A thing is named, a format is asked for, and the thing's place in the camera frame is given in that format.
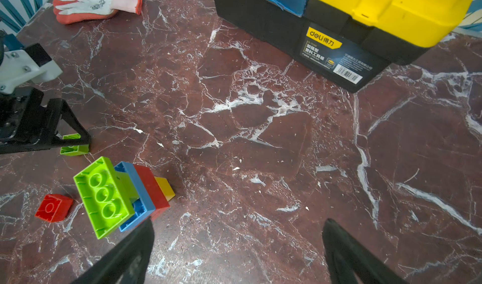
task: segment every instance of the white glove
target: white glove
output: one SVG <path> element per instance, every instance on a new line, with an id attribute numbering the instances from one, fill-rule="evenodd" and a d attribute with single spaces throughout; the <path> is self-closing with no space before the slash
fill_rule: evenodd
<path id="1" fill-rule="evenodd" d="M 71 24 L 112 17 L 118 10 L 141 14 L 142 0 L 53 0 L 57 21 Z"/>

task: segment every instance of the barcode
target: barcode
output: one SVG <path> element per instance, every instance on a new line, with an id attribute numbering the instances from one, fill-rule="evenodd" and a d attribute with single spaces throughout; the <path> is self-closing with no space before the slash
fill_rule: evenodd
<path id="1" fill-rule="evenodd" d="M 357 84 L 363 78 L 362 76 L 352 72 L 351 70 L 347 69 L 346 67 L 341 66 L 340 64 L 338 64 L 334 68 L 333 72 L 335 74 L 338 74 L 338 75 L 342 76 L 343 78 L 355 83 L 355 84 Z"/>

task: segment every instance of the toolbox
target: toolbox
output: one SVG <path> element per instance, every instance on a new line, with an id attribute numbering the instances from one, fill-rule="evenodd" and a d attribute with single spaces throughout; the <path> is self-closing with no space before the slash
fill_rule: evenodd
<path id="1" fill-rule="evenodd" d="M 214 0 L 220 17 L 349 92 L 435 46 L 472 0 Z"/>

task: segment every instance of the green lego brick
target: green lego brick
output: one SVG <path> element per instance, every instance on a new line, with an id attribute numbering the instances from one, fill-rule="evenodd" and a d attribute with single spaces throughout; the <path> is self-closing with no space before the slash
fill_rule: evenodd
<path id="1" fill-rule="evenodd" d="M 75 175 L 74 181 L 98 239 L 134 215 L 131 199 L 139 196 L 132 191 L 129 175 L 115 171 L 107 157 L 94 161 Z"/>
<path id="2" fill-rule="evenodd" d="M 62 139 L 64 140 L 73 140 L 78 138 L 81 138 L 81 135 L 72 134 L 72 135 L 66 135 L 62 137 Z M 89 153 L 89 145 L 78 145 L 78 146 L 60 148 L 60 154 L 67 155 L 67 156 L 83 155 L 88 153 Z"/>

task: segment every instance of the lego brick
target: lego brick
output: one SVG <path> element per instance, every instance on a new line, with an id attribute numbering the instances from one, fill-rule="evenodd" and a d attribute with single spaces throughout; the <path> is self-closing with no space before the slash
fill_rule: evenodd
<path id="1" fill-rule="evenodd" d="M 165 210 L 167 210 L 170 205 L 167 202 L 166 197 L 162 193 L 154 174 L 152 174 L 151 170 L 148 167 L 134 165 L 137 174 L 142 180 L 144 187 L 149 193 L 149 196 L 156 207 L 156 210 L 151 214 L 152 220 L 155 220 L 160 214 L 162 214 Z"/>
<path id="2" fill-rule="evenodd" d="M 119 230 L 124 232 L 132 230 L 138 226 L 156 210 L 156 207 L 154 206 L 154 203 L 152 202 L 151 197 L 149 196 L 149 193 L 142 183 L 141 178 L 137 174 L 133 164 L 121 161 L 114 167 L 114 170 L 127 174 L 132 181 L 133 187 L 136 188 L 136 191 L 139 195 L 139 199 L 132 203 L 135 211 L 134 216 L 129 218 L 119 227 Z"/>
<path id="3" fill-rule="evenodd" d="M 100 157 L 74 176 L 85 210 L 98 239 L 112 233 L 135 211 L 130 201 L 129 175 L 117 172 L 110 159 Z"/>
<path id="4" fill-rule="evenodd" d="M 79 134 L 72 134 L 72 135 L 65 135 L 62 139 L 78 139 L 81 138 Z M 78 146 L 70 146 L 70 147 L 62 147 L 60 148 L 61 155 L 67 156 L 75 156 L 75 155 L 83 155 L 89 153 L 89 145 L 78 145 Z"/>
<path id="5" fill-rule="evenodd" d="M 48 222 L 63 221 L 74 200 L 60 194 L 47 194 L 42 200 L 35 217 Z"/>
<path id="6" fill-rule="evenodd" d="M 157 184 L 159 185 L 160 190 L 166 197 L 167 201 L 170 201 L 172 198 L 174 198 L 174 196 L 176 196 L 167 179 L 156 178 L 156 181 L 157 181 Z"/>

